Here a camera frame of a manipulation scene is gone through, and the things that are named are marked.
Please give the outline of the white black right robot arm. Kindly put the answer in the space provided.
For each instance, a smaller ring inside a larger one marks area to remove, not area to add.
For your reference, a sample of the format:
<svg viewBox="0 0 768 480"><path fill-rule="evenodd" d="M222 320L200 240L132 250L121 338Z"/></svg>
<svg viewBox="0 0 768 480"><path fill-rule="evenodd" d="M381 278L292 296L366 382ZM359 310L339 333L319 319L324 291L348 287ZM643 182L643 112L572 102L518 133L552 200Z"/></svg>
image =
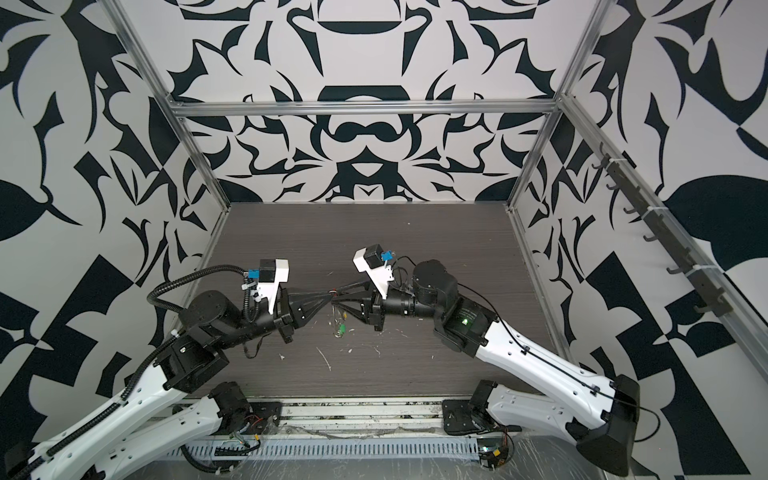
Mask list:
<svg viewBox="0 0 768 480"><path fill-rule="evenodd" d="M605 377L579 367L526 338L492 308L461 294L462 284L437 260L415 265L405 286L393 266L362 266L367 279L333 293L339 309L380 331L389 315L432 319L450 349L502 369L536 394L494 381L478 384L473 408L500 427L536 430L573 445L614 476L630 473L640 419L640 386L626 375Z"/></svg>

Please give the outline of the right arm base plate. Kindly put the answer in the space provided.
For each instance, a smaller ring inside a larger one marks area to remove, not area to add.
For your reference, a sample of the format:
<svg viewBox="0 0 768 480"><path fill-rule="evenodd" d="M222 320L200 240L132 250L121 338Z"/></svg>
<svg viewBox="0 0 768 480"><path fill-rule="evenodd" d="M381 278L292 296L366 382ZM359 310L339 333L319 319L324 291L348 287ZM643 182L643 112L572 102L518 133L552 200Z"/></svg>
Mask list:
<svg viewBox="0 0 768 480"><path fill-rule="evenodd" d="M447 435L483 435L509 431L508 427L496 422L487 412L473 406L469 400L443 400L441 408L442 426Z"/></svg>

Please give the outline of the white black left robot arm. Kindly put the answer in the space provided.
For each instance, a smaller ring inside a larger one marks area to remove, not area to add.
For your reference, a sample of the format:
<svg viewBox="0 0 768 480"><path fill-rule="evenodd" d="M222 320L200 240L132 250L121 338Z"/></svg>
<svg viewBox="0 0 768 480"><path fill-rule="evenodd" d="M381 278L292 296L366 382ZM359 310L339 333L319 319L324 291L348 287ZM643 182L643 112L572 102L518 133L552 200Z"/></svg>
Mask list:
<svg viewBox="0 0 768 480"><path fill-rule="evenodd" d="M209 290L180 313L182 332L165 340L139 365L120 394L77 425L34 449L13 448L6 454L12 479L33 479L56 467L80 476L89 456L168 405L195 392L229 363L229 348L274 331L285 342L333 298L333 292L279 290L276 306L262 301L261 311L248 314L223 293Z"/></svg>

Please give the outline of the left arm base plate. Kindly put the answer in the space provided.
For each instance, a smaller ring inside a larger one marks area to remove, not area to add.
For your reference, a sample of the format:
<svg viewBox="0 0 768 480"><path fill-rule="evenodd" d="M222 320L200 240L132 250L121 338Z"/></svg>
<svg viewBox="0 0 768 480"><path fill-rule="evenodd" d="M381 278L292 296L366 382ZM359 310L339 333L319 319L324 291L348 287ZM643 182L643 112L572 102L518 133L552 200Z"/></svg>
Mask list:
<svg viewBox="0 0 768 480"><path fill-rule="evenodd" d="M243 435L261 435L281 422L283 403L280 401L250 402L248 407L240 406L226 409L221 424L215 435L228 435L239 432Z"/></svg>

